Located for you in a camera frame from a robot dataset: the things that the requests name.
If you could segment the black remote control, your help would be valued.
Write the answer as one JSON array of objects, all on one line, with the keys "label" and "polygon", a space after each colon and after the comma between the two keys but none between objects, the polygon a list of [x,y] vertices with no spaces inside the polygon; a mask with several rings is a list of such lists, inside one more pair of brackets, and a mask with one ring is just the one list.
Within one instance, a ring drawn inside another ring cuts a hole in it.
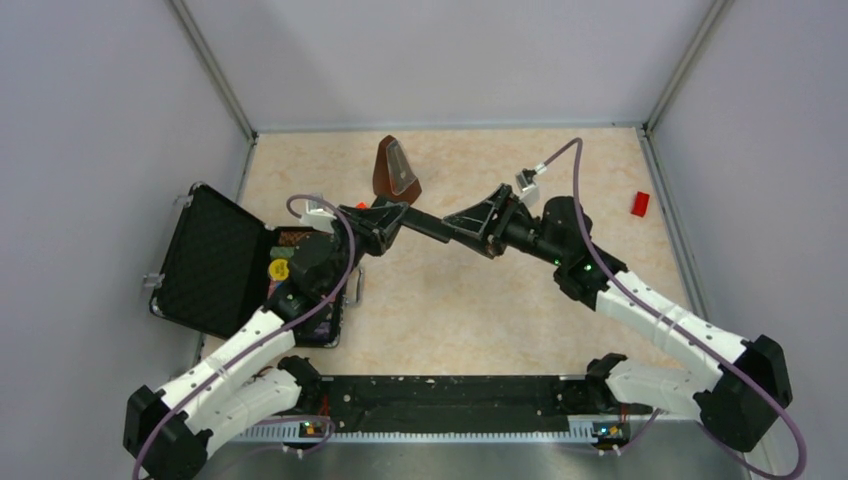
[{"label": "black remote control", "polygon": [[400,205],[404,209],[404,212],[400,216],[400,224],[403,227],[445,244],[455,239],[454,230],[446,225],[441,218],[419,210],[411,203],[378,196],[372,202],[371,207],[390,207],[396,205]]}]

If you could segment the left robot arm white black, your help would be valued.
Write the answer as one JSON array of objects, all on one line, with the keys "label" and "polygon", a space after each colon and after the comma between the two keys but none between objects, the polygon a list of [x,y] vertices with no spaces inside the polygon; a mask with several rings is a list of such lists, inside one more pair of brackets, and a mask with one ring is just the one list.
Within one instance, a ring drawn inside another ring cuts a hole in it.
[{"label": "left robot arm white black", "polygon": [[212,354],[158,389],[142,386],[131,395],[124,446],[134,458],[132,478],[192,479],[249,428],[319,404],[321,388],[305,360],[259,371],[295,347],[297,330],[312,331],[333,313],[362,257],[391,247],[409,205],[380,198],[350,208],[303,199],[314,206],[299,216],[309,231],[284,259],[286,278]]}]

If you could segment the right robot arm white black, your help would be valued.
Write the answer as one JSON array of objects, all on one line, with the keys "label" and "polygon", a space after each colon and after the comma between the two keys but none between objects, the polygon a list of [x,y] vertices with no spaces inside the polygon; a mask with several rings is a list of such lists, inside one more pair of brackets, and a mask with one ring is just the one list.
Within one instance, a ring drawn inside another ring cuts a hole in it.
[{"label": "right robot arm white black", "polygon": [[489,258],[515,248],[553,264],[553,279],[567,297],[628,326],[683,366],[646,367],[609,354],[601,360],[600,376],[586,385],[594,409],[650,405],[694,418],[724,446],[748,453],[776,423],[777,410],[792,402],[777,341],[723,330],[649,287],[592,243],[592,221],[573,197],[549,199],[535,217],[503,184],[442,222],[453,239]]}]

